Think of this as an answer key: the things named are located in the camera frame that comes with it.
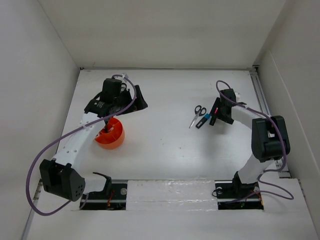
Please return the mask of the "pink marker cap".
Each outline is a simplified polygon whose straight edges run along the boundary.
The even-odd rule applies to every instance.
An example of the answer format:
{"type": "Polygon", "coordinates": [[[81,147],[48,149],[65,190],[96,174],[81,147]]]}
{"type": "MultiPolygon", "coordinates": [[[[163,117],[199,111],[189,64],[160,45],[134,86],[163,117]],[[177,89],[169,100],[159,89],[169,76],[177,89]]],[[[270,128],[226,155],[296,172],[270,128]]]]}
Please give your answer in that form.
{"type": "Polygon", "coordinates": [[[218,111],[217,107],[213,107],[210,111],[210,122],[209,122],[210,126],[213,126],[217,120],[217,111],[218,111]]]}

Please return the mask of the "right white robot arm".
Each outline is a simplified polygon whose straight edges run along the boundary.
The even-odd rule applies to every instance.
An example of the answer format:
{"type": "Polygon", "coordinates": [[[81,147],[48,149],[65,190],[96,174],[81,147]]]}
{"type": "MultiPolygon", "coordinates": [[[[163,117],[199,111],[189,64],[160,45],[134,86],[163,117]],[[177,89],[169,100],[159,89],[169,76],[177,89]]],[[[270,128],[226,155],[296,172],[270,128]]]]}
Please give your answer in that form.
{"type": "Polygon", "coordinates": [[[253,188],[274,160],[285,158],[291,150],[285,119],[269,116],[239,103],[232,88],[219,90],[217,119],[232,125],[235,121],[251,130],[251,156],[234,174],[231,191],[243,197],[253,188]]]}

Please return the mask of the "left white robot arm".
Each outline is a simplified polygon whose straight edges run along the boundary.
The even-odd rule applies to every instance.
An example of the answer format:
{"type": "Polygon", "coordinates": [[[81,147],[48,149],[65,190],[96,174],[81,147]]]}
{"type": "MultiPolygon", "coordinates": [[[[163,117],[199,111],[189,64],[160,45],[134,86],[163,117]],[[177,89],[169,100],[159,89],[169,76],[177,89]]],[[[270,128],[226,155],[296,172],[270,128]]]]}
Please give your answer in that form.
{"type": "Polygon", "coordinates": [[[44,159],[39,171],[46,192],[77,201],[85,192],[85,179],[78,173],[90,144],[112,117],[148,107],[139,85],[131,93],[127,83],[113,76],[103,81],[102,90],[84,108],[80,130],[50,160],[44,159]]]}

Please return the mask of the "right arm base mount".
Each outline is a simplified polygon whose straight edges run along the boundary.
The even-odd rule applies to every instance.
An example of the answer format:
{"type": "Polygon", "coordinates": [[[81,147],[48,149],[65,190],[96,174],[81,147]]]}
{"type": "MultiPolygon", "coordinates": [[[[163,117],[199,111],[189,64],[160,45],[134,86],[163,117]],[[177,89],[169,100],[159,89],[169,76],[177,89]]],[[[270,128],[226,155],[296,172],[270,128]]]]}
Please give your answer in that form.
{"type": "Polygon", "coordinates": [[[260,193],[255,193],[244,199],[259,190],[257,182],[237,188],[231,180],[218,180],[215,182],[215,189],[211,195],[217,198],[218,210],[263,210],[260,193]]]}

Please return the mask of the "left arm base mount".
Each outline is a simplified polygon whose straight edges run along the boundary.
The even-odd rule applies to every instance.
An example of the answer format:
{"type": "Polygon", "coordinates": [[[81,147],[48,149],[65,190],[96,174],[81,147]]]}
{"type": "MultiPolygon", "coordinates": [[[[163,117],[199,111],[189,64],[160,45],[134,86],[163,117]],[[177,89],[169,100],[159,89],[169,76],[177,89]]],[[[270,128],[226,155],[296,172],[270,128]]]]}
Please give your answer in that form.
{"type": "Polygon", "coordinates": [[[113,180],[110,176],[94,172],[99,179],[87,180],[79,209],[87,211],[124,211],[127,204],[128,181],[113,180]]]}

